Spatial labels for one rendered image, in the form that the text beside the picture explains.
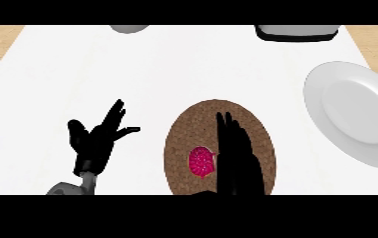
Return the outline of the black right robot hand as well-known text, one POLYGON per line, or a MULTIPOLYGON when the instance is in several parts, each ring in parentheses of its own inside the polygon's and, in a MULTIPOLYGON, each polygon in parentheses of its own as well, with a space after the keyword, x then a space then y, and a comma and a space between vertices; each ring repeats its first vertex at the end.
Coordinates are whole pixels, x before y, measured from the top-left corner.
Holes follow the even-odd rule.
POLYGON ((215 191, 200 191, 196 195, 262 196, 264 180, 260 161, 252 153, 252 145, 245 129, 230 113, 215 114, 218 153, 214 153, 217 173, 215 191))

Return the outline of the grey round object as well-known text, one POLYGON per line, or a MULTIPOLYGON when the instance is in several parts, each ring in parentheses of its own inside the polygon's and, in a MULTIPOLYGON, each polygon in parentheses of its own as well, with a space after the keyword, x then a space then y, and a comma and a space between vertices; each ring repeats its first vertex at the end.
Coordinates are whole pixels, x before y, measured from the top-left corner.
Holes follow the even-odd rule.
POLYGON ((146 25, 112 25, 112 30, 122 34, 137 33, 146 28, 146 25))

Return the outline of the brown oval placemat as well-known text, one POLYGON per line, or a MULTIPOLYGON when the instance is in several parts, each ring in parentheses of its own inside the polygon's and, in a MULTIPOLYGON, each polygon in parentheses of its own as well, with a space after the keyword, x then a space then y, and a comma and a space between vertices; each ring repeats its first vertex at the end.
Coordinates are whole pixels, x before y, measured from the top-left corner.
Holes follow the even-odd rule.
POLYGON ((192 105, 171 125, 164 148, 164 171, 168 187, 174 195, 189 195, 200 191, 215 192, 217 173, 196 175, 189 168, 189 155, 196 147, 218 152, 215 114, 230 113, 231 119, 245 129, 258 158, 264 194, 268 195, 276 179, 274 148, 267 130, 254 114, 236 103, 226 100, 206 100, 192 105))

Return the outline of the pink cupcake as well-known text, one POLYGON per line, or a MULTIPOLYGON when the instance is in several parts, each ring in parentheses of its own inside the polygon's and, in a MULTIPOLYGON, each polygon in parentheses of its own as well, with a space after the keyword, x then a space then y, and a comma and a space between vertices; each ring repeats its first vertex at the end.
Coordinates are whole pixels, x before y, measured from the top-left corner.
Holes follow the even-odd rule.
POLYGON ((187 167, 190 173, 203 179, 214 171, 214 156, 215 154, 203 146, 198 146, 189 152, 187 167))

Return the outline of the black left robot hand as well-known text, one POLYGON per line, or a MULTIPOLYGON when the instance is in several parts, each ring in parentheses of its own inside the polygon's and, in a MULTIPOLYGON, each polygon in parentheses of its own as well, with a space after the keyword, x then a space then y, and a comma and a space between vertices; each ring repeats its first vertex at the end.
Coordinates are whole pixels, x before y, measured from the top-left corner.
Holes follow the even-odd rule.
POLYGON ((125 115, 124 102, 118 99, 107 111, 102 123, 87 131, 82 123, 68 121, 69 145, 76 153, 73 175, 90 172, 97 176, 106 167, 113 144, 130 133, 138 132, 138 127, 119 128, 125 115))

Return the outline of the white plate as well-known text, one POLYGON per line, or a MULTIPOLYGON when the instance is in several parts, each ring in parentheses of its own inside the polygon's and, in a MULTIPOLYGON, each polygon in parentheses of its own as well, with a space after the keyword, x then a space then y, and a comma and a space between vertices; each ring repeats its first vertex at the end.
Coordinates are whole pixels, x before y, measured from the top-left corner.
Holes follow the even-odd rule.
POLYGON ((378 73, 348 62, 320 64, 302 86, 313 123, 338 149, 378 168, 378 73))

